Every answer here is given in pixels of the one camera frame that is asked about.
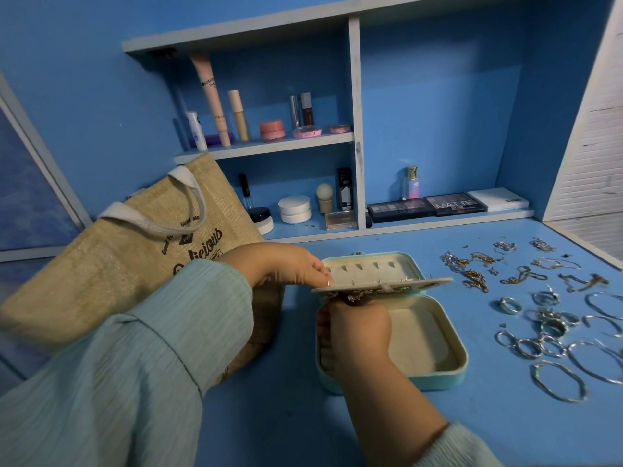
gold perfume cap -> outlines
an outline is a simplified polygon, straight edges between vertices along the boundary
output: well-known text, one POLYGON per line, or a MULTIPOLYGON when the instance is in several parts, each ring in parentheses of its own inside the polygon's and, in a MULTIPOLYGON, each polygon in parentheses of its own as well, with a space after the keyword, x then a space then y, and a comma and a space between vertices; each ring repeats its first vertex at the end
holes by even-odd
POLYGON ((409 180, 415 180, 417 178, 417 165, 409 165, 409 167, 407 167, 407 177, 409 180))

jewelry box tray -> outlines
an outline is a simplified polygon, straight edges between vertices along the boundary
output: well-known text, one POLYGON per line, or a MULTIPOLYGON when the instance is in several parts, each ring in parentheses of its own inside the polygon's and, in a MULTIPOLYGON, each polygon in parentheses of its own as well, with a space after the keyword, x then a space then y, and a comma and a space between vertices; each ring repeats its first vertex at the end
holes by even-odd
MULTIPOLYGON (((463 381, 469 361, 465 346, 443 306, 426 295, 452 278, 425 279, 414 259, 401 252, 332 257, 323 263, 334 286, 313 292, 323 303, 336 291, 364 291, 384 304, 392 319, 389 356, 418 389, 447 390, 463 381)), ((321 361, 321 346, 327 345, 316 336, 316 368, 323 387, 341 394, 330 363, 321 361)))

bag handle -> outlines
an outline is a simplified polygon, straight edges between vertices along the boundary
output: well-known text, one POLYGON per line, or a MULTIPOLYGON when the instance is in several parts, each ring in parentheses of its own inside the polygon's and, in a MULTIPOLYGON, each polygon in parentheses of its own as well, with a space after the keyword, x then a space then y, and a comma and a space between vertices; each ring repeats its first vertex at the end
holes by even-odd
POLYGON ((125 203, 115 202, 98 215, 98 218, 114 218, 120 221, 126 221, 134 226, 141 228, 152 234, 161 234, 165 236, 179 236, 183 234, 192 234, 203 226, 206 221, 206 200, 201 193, 197 180, 190 170, 183 165, 175 167, 167 174, 178 182, 181 182, 191 188, 192 194, 197 198, 199 204, 199 221, 193 226, 163 226, 151 221, 143 213, 130 208, 125 203))

eyeshadow palette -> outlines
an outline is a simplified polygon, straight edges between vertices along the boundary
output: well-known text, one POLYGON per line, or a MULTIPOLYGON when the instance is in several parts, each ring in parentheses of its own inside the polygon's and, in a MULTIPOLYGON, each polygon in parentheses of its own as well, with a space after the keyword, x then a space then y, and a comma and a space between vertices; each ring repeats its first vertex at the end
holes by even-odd
POLYGON ((470 198, 464 193, 450 195, 436 195, 425 198, 432 205, 437 216, 460 215, 462 213, 478 213, 487 211, 482 203, 470 198))
POLYGON ((375 223, 387 223, 435 215, 435 209, 423 198, 374 203, 368 205, 368 211, 370 212, 370 218, 375 223))

hand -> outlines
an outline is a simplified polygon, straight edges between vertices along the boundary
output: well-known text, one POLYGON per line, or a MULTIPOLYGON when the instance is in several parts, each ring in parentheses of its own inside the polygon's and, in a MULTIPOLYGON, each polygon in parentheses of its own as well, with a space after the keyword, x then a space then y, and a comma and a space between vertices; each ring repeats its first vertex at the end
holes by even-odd
POLYGON ((246 244, 224 253, 219 262, 236 268, 251 287, 267 281, 313 288, 333 285, 333 277, 323 263, 306 249, 293 244, 246 244))
POLYGON ((378 301, 348 306, 339 299, 329 300, 318 312, 316 326, 319 337, 331 340, 338 378, 353 369, 390 362, 391 318, 378 301))

